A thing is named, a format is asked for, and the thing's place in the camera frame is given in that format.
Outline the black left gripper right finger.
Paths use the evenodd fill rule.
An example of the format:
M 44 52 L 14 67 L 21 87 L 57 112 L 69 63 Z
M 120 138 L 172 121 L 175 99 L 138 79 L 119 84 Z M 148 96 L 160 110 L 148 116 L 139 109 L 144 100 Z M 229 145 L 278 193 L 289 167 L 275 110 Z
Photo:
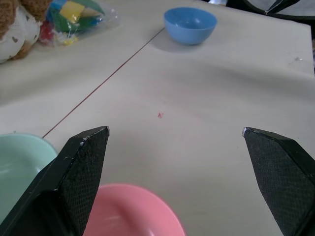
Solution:
M 315 234 L 315 160 L 293 139 L 243 129 L 259 190 L 284 236 Z

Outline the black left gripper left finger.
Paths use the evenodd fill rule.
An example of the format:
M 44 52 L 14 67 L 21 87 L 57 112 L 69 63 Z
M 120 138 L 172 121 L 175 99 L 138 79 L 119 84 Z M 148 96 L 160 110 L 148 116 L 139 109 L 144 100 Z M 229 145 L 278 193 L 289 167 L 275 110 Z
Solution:
M 0 225 L 2 236 L 81 236 L 99 187 L 107 126 L 71 137 Z

